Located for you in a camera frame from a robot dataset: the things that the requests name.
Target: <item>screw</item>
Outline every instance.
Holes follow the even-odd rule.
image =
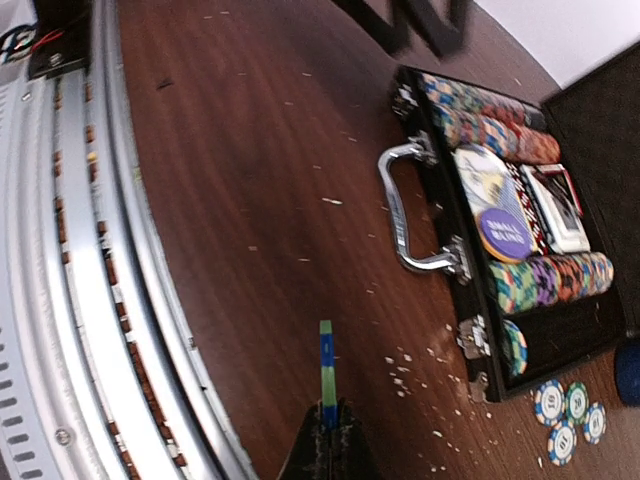
[[[49,65],[52,67],[57,67],[62,63],[62,55],[59,53],[54,53],[49,57]]]
[[[56,441],[63,447],[68,446],[71,443],[71,433],[64,428],[56,430]]]

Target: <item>purple label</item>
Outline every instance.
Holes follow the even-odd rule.
[[[521,260],[531,253],[527,227],[505,210],[485,210],[480,217],[480,229],[485,241],[500,256]]]

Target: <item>red wire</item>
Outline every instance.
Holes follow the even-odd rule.
[[[53,30],[52,32],[47,33],[44,37],[38,40],[38,42],[33,47],[31,47],[31,53],[35,52],[36,49],[40,48],[42,45],[45,45],[49,42],[53,42],[54,40],[57,40],[62,35],[64,35],[64,31],[60,29]]]

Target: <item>green poker chip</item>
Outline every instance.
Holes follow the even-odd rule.
[[[589,395],[584,383],[574,382],[569,385],[564,404],[567,418],[574,425],[582,425],[587,419],[587,410],[589,408]]]

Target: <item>white wall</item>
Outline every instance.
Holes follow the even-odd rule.
[[[640,0],[476,0],[566,86],[640,39]]]

